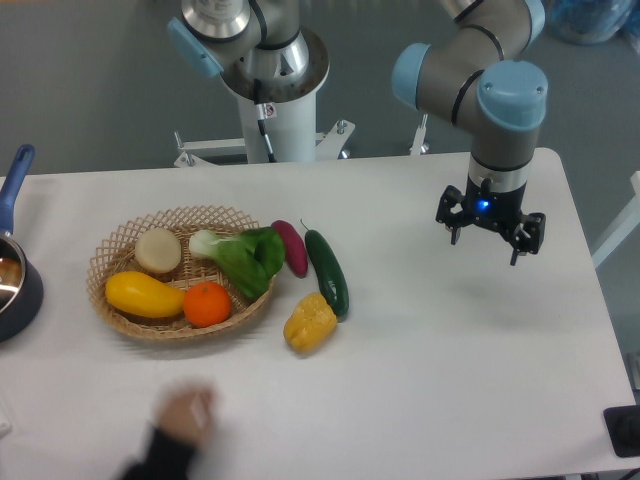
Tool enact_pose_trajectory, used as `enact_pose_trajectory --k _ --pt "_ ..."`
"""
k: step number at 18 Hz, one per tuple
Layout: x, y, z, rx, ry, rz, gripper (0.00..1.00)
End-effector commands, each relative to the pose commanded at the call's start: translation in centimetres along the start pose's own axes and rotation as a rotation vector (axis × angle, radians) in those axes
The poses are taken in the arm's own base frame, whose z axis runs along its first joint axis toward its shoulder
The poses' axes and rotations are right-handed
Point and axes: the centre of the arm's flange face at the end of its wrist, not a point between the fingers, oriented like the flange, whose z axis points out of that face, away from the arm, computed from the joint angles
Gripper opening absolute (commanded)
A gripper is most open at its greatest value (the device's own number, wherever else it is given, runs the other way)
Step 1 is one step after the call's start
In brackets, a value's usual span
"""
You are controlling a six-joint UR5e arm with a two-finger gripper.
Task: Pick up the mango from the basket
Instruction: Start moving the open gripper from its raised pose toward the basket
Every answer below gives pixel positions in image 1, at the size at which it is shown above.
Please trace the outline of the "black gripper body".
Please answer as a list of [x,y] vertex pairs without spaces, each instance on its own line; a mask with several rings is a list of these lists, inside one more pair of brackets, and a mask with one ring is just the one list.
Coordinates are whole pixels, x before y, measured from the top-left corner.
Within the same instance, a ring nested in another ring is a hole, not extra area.
[[496,183],[485,178],[468,175],[462,202],[462,226],[473,225],[500,234],[514,237],[521,224],[521,205],[526,184],[517,189],[498,191]]

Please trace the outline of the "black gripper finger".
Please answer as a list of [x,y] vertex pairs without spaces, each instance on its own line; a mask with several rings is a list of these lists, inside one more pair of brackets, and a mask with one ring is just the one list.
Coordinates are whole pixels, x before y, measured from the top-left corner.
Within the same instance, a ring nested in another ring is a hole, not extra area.
[[450,243],[455,245],[466,226],[465,197],[456,187],[448,185],[440,197],[436,212],[436,221],[443,224],[450,233]]
[[544,241],[546,215],[540,212],[522,214],[513,230],[509,243],[512,246],[510,265],[515,266],[521,256],[536,255]]

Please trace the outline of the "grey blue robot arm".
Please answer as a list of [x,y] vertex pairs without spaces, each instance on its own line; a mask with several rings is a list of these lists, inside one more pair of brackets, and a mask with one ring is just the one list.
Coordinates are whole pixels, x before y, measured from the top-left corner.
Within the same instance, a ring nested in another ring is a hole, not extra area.
[[[445,189],[436,219],[453,237],[474,225],[515,257],[535,254],[545,217],[524,213],[530,162],[546,114],[548,81],[521,54],[545,23],[538,1],[447,1],[457,25],[445,46],[415,43],[391,74],[394,96],[472,138],[464,190]],[[329,72],[322,40],[295,1],[184,1],[167,26],[184,61],[235,95],[248,160],[313,161],[316,92]]]

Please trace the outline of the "black sleeved forearm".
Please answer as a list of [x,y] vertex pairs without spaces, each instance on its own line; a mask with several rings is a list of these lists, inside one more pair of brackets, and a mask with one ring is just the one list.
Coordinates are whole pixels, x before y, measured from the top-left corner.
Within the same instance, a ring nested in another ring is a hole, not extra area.
[[196,452],[196,446],[153,427],[144,458],[128,465],[117,479],[185,480]]

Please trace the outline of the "blurred human hand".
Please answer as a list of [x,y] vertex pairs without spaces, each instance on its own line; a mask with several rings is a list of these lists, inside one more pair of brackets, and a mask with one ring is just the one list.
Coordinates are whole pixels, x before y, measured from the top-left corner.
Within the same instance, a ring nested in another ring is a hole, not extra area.
[[213,431],[213,389],[181,385],[168,390],[156,409],[154,423],[164,434],[194,447],[203,447]]

